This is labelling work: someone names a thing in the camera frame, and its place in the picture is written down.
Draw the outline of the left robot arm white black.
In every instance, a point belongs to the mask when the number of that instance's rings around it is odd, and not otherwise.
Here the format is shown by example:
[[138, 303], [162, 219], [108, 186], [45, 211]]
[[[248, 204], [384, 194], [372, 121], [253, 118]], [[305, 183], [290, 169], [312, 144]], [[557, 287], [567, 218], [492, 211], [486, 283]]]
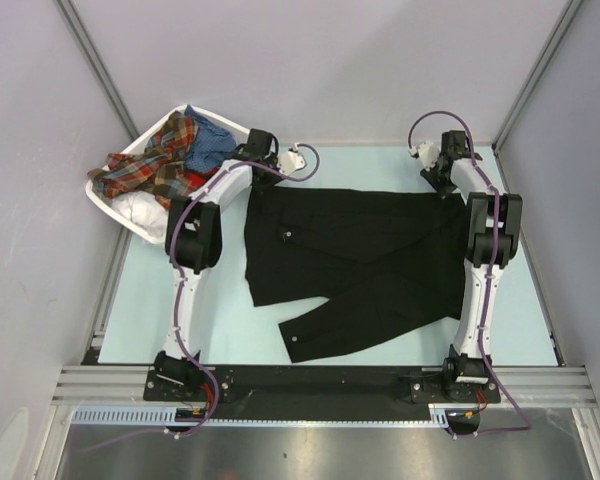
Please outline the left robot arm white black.
[[200, 348], [189, 345], [189, 336], [196, 303], [222, 252], [222, 209], [254, 182], [282, 179], [278, 153], [274, 134], [252, 129], [204, 186], [171, 201], [165, 252], [174, 268], [174, 302], [163, 349], [154, 360], [153, 382], [165, 383], [179, 399], [194, 397], [203, 382], [196, 365]]

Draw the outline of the black long sleeve shirt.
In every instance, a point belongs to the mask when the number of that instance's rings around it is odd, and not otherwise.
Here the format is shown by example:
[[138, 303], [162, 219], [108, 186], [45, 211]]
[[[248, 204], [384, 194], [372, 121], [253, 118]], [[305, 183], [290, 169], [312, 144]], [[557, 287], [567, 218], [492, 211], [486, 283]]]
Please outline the black long sleeve shirt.
[[458, 194], [274, 187], [249, 197], [245, 277], [257, 307], [322, 304], [279, 326], [294, 363], [356, 353], [461, 315]]

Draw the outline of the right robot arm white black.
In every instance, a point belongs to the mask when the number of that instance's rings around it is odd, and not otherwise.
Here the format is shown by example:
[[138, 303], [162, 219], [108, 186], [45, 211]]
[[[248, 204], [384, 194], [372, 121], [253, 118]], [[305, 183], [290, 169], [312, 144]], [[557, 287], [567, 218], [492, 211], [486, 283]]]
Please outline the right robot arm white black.
[[442, 198], [459, 192], [465, 202], [465, 287], [460, 324], [443, 363], [441, 388], [453, 401], [494, 388], [491, 324], [504, 269], [516, 256], [523, 201], [501, 193], [471, 150], [468, 135], [452, 130], [437, 146], [422, 142], [412, 149], [420, 175]]

